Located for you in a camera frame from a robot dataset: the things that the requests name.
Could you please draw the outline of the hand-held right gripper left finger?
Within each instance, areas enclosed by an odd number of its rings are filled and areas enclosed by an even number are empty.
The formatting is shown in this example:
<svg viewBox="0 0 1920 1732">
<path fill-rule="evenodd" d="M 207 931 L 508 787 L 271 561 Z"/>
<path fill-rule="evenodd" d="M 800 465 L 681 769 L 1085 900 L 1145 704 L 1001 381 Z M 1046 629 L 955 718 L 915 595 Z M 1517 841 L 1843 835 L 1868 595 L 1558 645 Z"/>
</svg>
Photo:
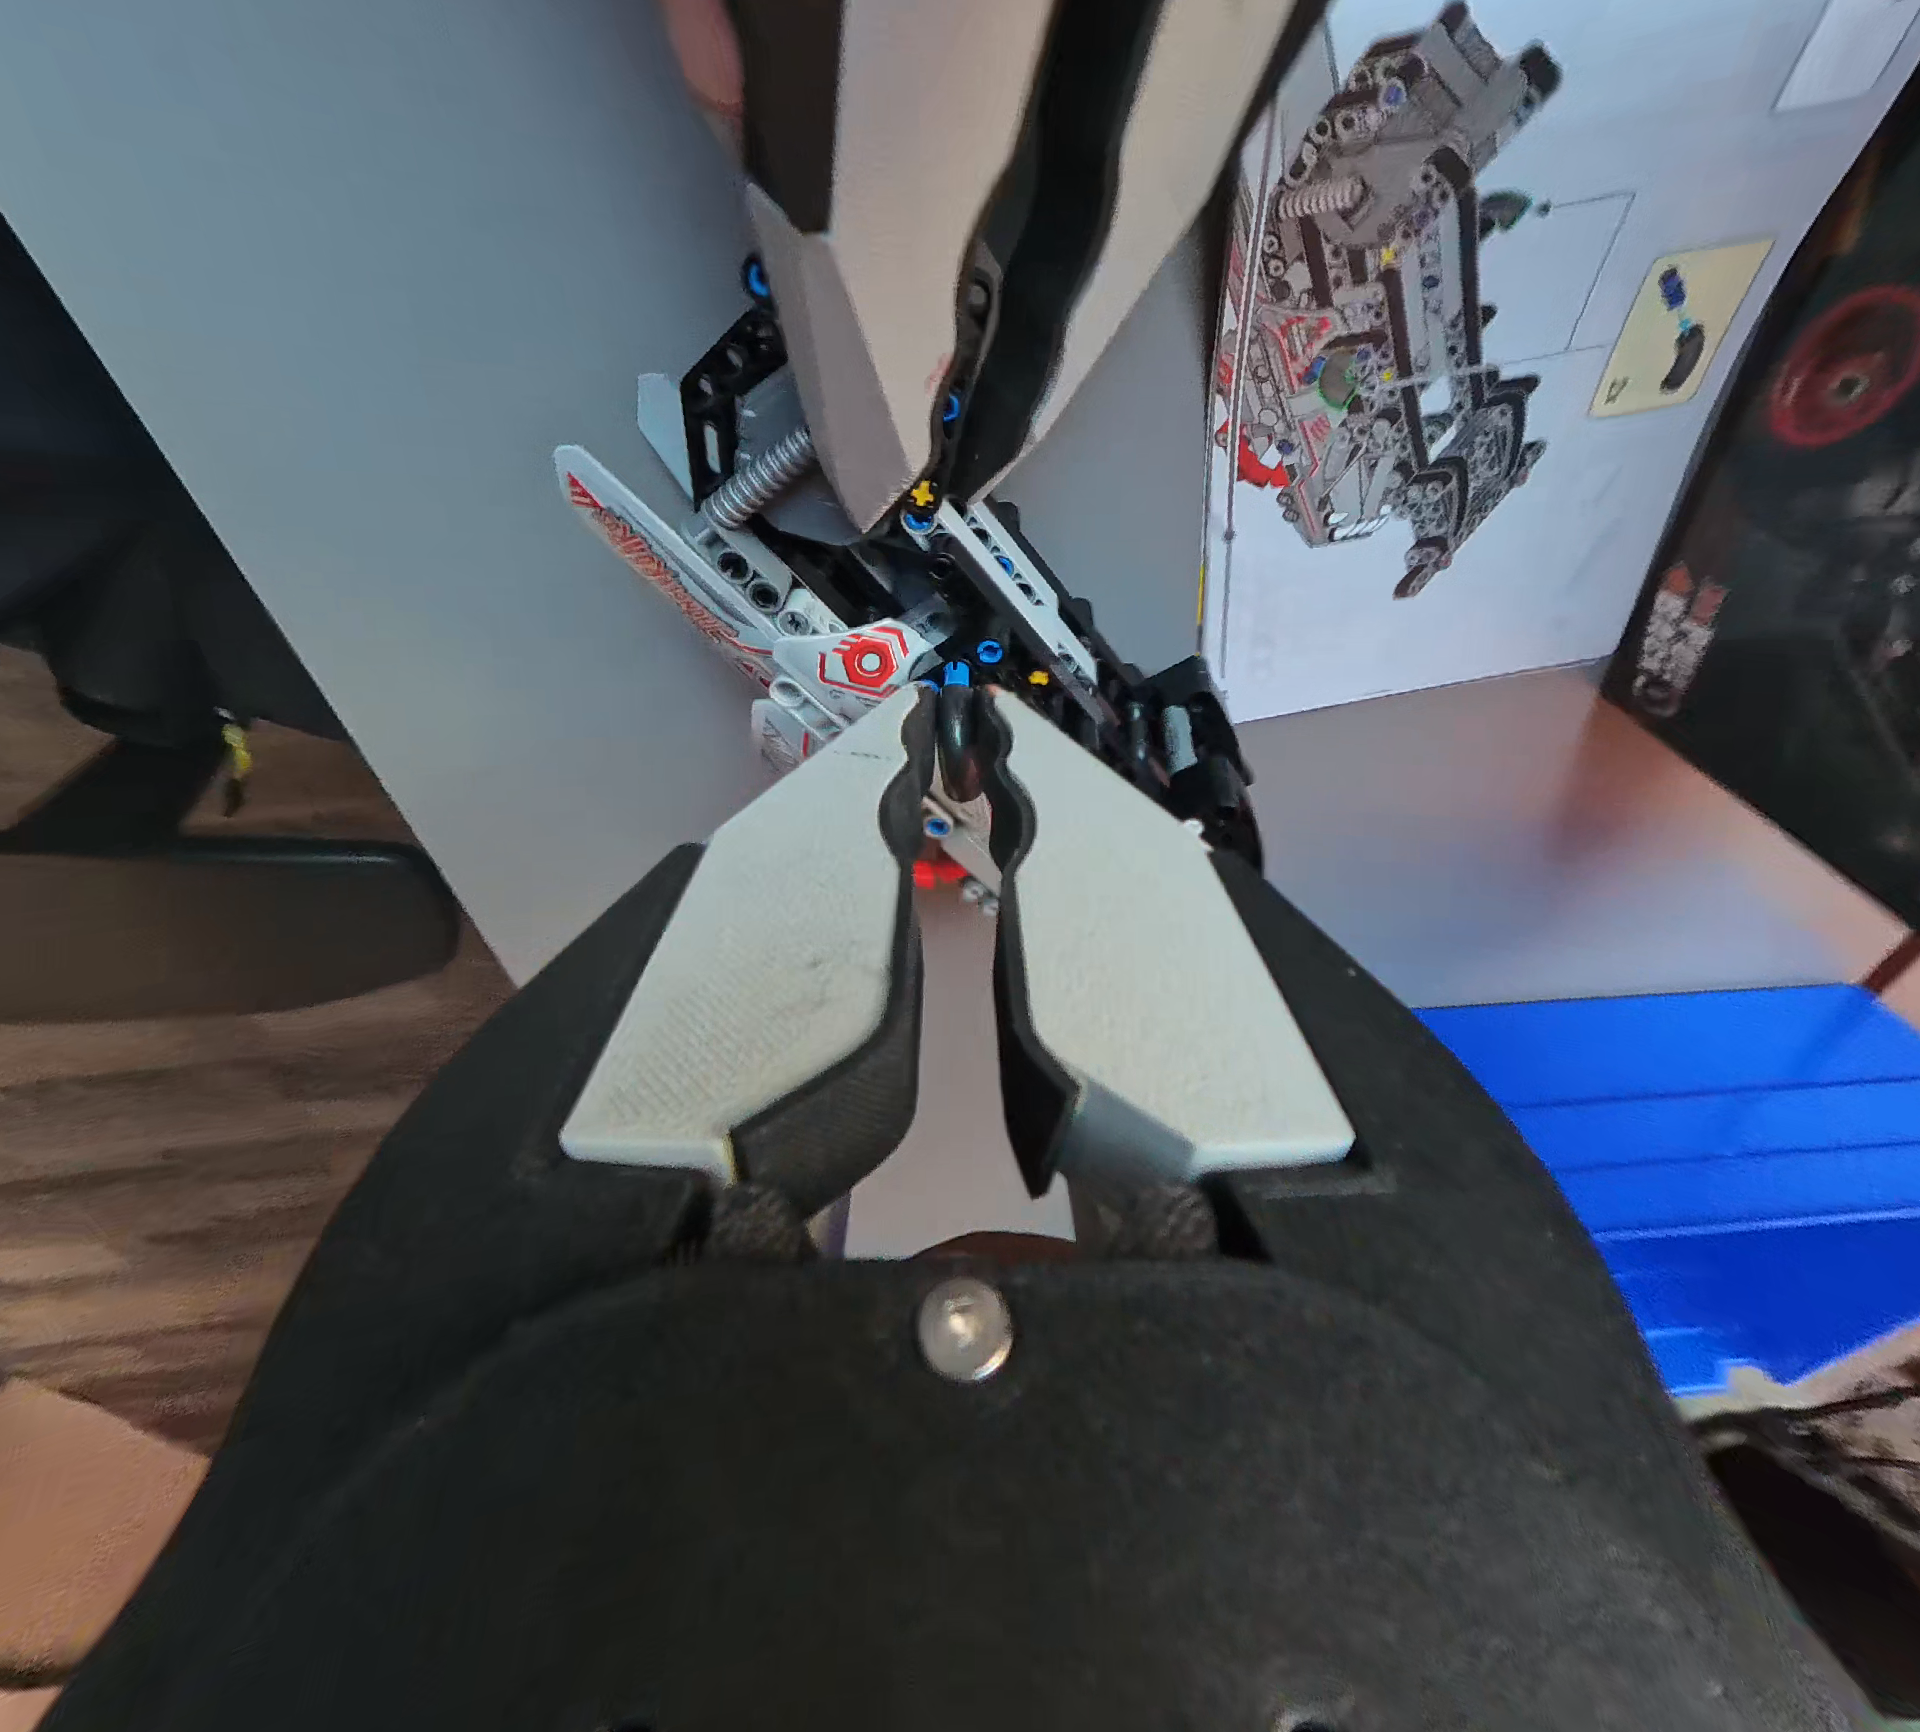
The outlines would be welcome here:
<svg viewBox="0 0 1920 1732">
<path fill-rule="evenodd" d="M 711 835 L 560 1128 L 568 1159 L 815 1216 L 900 1146 L 937 718 L 933 689 L 889 694 Z"/>
</svg>

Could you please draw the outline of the black and white lego model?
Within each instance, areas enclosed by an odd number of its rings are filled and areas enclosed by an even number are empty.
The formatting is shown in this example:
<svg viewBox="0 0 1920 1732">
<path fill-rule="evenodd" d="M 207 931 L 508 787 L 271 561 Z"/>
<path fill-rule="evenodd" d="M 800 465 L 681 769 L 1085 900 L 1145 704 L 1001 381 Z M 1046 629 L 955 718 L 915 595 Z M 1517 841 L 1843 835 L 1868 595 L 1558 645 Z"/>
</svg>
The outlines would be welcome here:
<svg viewBox="0 0 1920 1732">
<path fill-rule="evenodd" d="M 991 341 L 996 269 L 977 250 L 960 300 L 962 371 L 935 406 L 935 468 L 896 511 L 858 532 L 826 483 L 780 326 L 769 267 L 741 269 L 744 314 L 681 379 L 647 375 L 636 421 L 685 494 L 667 515 L 586 448 L 562 446 L 567 502 L 667 596 L 757 691 L 751 731 L 786 775 L 910 683 L 972 687 L 1026 702 L 1198 835 L 1265 870 L 1252 772 L 1202 658 L 1142 674 L 1099 632 L 1026 539 L 1019 508 L 956 502 L 967 377 Z M 984 799 L 955 806 L 935 775 L 923 802 L 917 885 L 999 911 Z"/>
</svg>

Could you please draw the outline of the blue plastic storage bin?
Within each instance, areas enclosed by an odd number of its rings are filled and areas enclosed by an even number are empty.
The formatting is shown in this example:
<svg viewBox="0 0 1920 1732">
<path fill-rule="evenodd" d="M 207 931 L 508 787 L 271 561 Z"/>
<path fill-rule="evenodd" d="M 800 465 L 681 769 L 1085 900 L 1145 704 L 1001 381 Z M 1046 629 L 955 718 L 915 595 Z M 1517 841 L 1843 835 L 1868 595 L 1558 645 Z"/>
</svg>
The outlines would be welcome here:
<svg viewBox="0 0 1920 1732">
<path fill-rule="evenodd" d="M 1919 1036 L 1857 985 L 1425 1009 L 1666 1391 L 1801 1389 L 1919 1317 Z"/>
</svg>

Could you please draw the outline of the black toy box red wheel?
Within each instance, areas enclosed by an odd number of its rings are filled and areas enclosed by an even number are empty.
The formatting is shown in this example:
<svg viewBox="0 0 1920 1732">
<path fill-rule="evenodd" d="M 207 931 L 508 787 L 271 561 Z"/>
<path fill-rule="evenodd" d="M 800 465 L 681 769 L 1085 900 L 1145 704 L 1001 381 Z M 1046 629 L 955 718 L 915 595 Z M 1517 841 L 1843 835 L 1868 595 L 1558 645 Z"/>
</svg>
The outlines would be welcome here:
<svg viewBox="0 0 1920 1732">
<path fill-rule="evenodd" d="M 1742 350 L 1603 692 L 1916 931 L 1916 87 Z"/>
</svg>

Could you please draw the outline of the lego instruction booklet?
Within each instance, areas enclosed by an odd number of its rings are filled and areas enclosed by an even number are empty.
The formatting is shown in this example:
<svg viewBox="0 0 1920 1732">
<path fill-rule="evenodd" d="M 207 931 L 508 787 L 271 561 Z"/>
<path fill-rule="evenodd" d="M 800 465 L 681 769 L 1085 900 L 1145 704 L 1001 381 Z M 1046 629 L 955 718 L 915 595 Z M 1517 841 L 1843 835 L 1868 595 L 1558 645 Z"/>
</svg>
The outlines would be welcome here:
<svg viewBox="0 0 1920 1732">
<path fill-rule="evenodd" d="M 1919 0 L 1329 0 L 1257 117 L 1202 641 L 1237 722 L 1624 630 Z"/>
</svg>

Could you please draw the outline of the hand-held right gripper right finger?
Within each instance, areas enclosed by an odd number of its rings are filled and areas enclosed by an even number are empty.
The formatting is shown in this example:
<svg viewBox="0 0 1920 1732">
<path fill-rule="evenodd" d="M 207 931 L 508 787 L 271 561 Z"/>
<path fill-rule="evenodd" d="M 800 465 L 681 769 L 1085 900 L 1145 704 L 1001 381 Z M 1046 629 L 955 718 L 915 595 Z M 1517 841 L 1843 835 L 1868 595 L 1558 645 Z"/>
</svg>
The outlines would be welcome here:
<svg viewBox="0 0 1920 1732">
<path fill-rule="evenodd" d="M 1198 833 L 1005 691 L 977 697 L 1006 1134 L 1032 1194 L 1330 1166 L 1333 1082 Z"/>
</svg>

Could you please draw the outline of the small curved lego piece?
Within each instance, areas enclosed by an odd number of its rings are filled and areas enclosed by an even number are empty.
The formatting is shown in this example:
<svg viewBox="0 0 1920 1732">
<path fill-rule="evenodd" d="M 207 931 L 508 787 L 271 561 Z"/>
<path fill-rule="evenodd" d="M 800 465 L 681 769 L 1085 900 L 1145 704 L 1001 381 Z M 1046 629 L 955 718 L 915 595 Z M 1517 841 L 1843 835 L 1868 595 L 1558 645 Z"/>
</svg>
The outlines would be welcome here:
<svg viewBox="0 0 1920 1732">
<path fill-rule="evenodd" d="M 991 763 L 993 704 L 983 689 L 948 683 L 937 689 L 933 722 L 937 779 L 955 808 L 972 806 L 984 794 Z"/>
</svg>

